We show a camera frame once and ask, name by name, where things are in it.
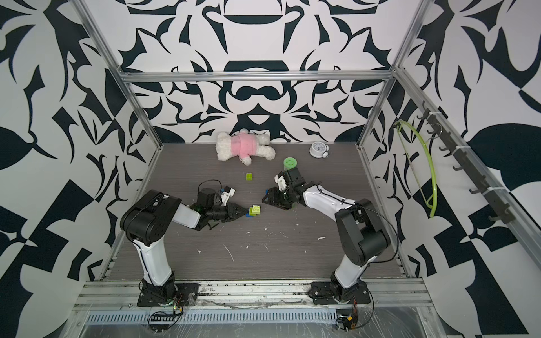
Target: pink sweater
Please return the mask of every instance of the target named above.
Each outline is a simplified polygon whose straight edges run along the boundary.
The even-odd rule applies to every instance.
[[[238,134],[231,138],[231,152],[233,156],[246,158],[250,155],[255,155],[258,143],[255,140],[255,135]]]

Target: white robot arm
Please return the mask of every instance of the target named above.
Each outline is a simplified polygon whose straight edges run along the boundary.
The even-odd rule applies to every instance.
[[[280,172],[263,203],[288,210],[293,203],[316,209],[337,223],[344,258],[331,275],[333,297],[347,301],[358,290],[360,276],[389,245],[390,239],[380,217],[368,200],[340,197],[314,182],[306,182],[297,168]]]
[[[225,187],[222,200],[232,196],[234,189]],[[175,277],[167,262],[163,236],[173,222],[194,230],[201,230],[209,221],[230,222],[248,213],[235,203],[215,206],[216,192],[203,188],[197,202],[188,208],[179,198],[150,190],[121,218],[120,226],[137,249],[143,267],[141,295],[149,294],[153,302],[168,305],[175,295]]]

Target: patterned wallpaper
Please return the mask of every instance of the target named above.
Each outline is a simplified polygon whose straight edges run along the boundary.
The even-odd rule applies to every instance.
[[[273,142],[357,141],[382,80],[134,83],[164,142],[246,128]]]
[[[95,0],[131,72],[389,69],[419,0]],[[357,141],[381,81],[136,83],[164,142]]]
[[[126,71],[389,69],[419,0],[92,0]]]
[[[0,4],[2,337],[58,332],[155,151],[67,0]]]
[[[539,224],[541,3],[436,0],[405,63],[406,71]],[[541,335],[541,271],[495,216],[455,159],[429,142],[438,181],[428,218],[406,159],[397,119],[428,130],[396,84],[365,144],[385,207],[416,276],[423,277],[450,337]],[[430,171],[415,136],[402,134],[425,196]]]
[[[536,1],[436,1],[405,62],[538,224],[541,142],[528,140],[541,140],[540,11]]]

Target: dark wooden floor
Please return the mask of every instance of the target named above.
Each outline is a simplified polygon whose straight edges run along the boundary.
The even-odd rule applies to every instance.
[[[242,217],[201,231],[172,223],[165,236],[167,258],[177,279],[320,279],[328,278],[344,255],[337,227],[322,213],[303,206],[281,210],[261,203],[265,190],[276,185],[274,176],[291,156],[307,181],[320,182],[340,196],[373,200],[372,192],[353,143],[331,144],[328,158],[314,158],[309,144],[273,144],[276,159],[253,157],[246,167],[239,159],[216,159],[213,144],[166,144],[147,186],[182,198],[192,204],[200,182],[217,178],[236,189],[230,199],[244,207],[261,205],[261,215]],[[253,180],[246,181],[246,173]],[[216,182],[202,187],[218,189]],[[388,248],[380,259],[391,257]],[[393,260],[373,264],[366,277],[399,277]],[[138,280],[142,277],[135,248],[124,241],[110,280]]]

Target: pink stuffed bunny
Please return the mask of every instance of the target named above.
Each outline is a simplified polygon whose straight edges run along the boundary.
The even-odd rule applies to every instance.
[[[241,129],[236,136],[229,136],[226,132],[218,134],[216,140],[216,152],[218,160],[227,161],[231,157],[238,156],[245,165],[252,163],[250,156],[260,156],[273,160],[276,153],[270,144],[271,137],[267,134],[249,134],[247,129]]]

